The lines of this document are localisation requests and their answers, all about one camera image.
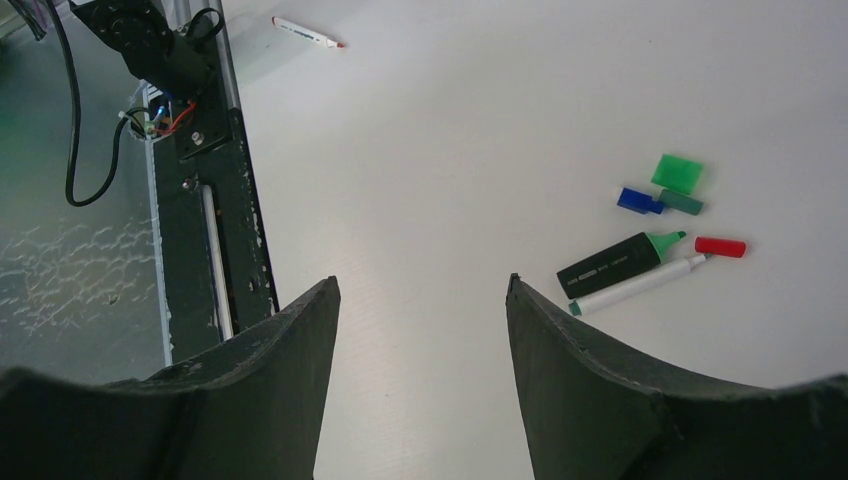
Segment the red wire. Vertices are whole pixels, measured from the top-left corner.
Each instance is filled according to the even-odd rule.
[[[160,136],[170,135],[170,134],[176,132],[177,127],[179,126],[179,123],[182,121],[182,119],[185,118],[186,115],[188,115],[189,113],[194,111],[195,107],[197,107],[197,103],[195,103],[193,101],[189,101],[188,102],[188,108],[183,110],[183,113],[177,115],[177,118],[175,118],[174,121],[171,122],[171,125],[168,126],[167,129],[160,130],[160,129],[156,128],[156,129],[153,129],[153,131],[158,133]]]
[[[183,110],[183,113],[181,113],[177,116],[177,118],[173,121],[173,123],[171,123],[171,126],[168,127],[168,131],[171,132],[171,133],[175,132],[177,130],[177,125],[179,125],[179,123],[180,123],[180,120],[182,120],[186,115],[188,115],[189,113],[194,111],[194,107],[196,107],[196,106],[197,106],[197,103],[189,101],[188,102],[188,108]]]

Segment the green highlighter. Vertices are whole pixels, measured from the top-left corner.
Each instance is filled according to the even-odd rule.
[[[689,195],[692,190],[695,190],[703,169],[704,166],[698,162],[674,155],[663,155],[651,183]]]

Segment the black highlighter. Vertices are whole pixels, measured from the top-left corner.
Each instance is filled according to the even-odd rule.
[[[663,253],[686,236],[639,233],[557,273],[568,298],[574,300],[635,277],[662,263]]]

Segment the black cable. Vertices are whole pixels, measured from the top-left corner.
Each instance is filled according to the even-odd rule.
[[[218,15],[218,22],[215,23],[215,26],[213,26],[212,29],[209,30],[208,32],[204,33],[203,35],[201,35],[199,37],[195,37],[194,36],[194,30],[197,28],[198,25],[200,25],[200,19],[202,19],[203,16],[206,15],[207,13],[212,13],[212,12],[215,12],[215,14]],[[218,10],[216,10],[214,8],[210,8],[210,7],[201,8],[200,10],[197,11],[197,13],[194,14],[194,17],[192,17],[191,21],[188,22],[188,28],[186,29],[186,39],[188,39],[192,44],[198,45],[198,44],[204,43],[206,40],[209,40],[210,38],[217,35],[218,32],[223,30],[223,28],[224,28],[224,16],[221,15],[221,12],[219,12]]]
[[[29,7],[20,2],[20,0],[9,0],[9,3],[18,12],[18,15],[24,20],[24,23],[27,24],[29,29],[32,31],[32,34],[35,36],[35,40],[41,40],[47,34],[43,28],[41,28],[41,24],[33,17],[32,12]]]
[[[135,126],[135,128],[139,129],[142,133],[144,133],[144,124],[141,122],[141,120],[135,118],[135,114],[129,113],[129,112],[132,112],[133,110],[135,110],[137,112],[138,111],[144,111],[144,112],[147,112],[147,113],[150,113],[150,110],[148,110],[146,108],[136,107],[136,108],[129,109],[128,112],[125,112],[130,117],[130,120],[133,122],[133,126]]]
[[[77,81],[76,68],[74,67],[74,57],[71,53],[71,45],[68,43],[68,35],[65,33],[65,28],[62,26],[62,20],[59,18],[59,12],[56,11],[56,6],[53,5],[51,0],[47,0],[45,4],[47,6],[47,13],[50,14],[50,19],[53,21],[53,26],[56,27],[56,36],[59,37],[59,45],[62,47],[62,56],[65,59],[65,71],[68,74],[68,83],[71,88],[71,148],[68,153],[68,170],[65,176],[65,199],[69,204],[71,204],[71,206],[84,207],[96,202],[103,196],[104,193],[106,193],[109,186],[112,185],[112,181],[115,179],[115,172],[118,169],[118,151],[121,144],[121,131],[130,119],[127,116],[121,118],[118,122],[117,128],[115,129],[115,137],[112,141],[112,164],[109,167],[109,175],[106,176],[106,181],[103,182],[103,185],[100,186],[100,189],[98,189],[94,195],[84,200],[76,200],[74,198],[74,180],[76,179],[77,174],[80,119],[82,116],[80,113],[79,83]],[[140,111],[146,111],[148,114],[150,113],[144,107],[135,107],[129,109],[127,111],[127,115],[134,115]]]

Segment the marker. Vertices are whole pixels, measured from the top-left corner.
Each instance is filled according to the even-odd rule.
[[[288,30],[295,35],[303,37],[313,43],[317,43],[322,47],[327,48],[344,48],[344,44],[337,42],[326,35],[322,35],[318,32],[313,32],[306,27],[302,27],[296,23],[292,23],[284,18],[280,17],[271,17],[271,24],[275,27],[280,28],[282,30]]]
[[[665,251],[685,236],[686,232],[637,233],[560,270],[557,279],[568,298],[585,297],[658,266]]]
[[[697,255],[690,258],[681,258],[668,262],[665,265],[643,273],[638,277],[625,280],[617,285],[606,288],[583,298],[579,298],[568,305],[572,315],[588,315],[592,312],[608,307],[614,303],[638,295],[642,292],[665,285],[672,280],[685,277],[696,265],[707,261],[712,255]]]

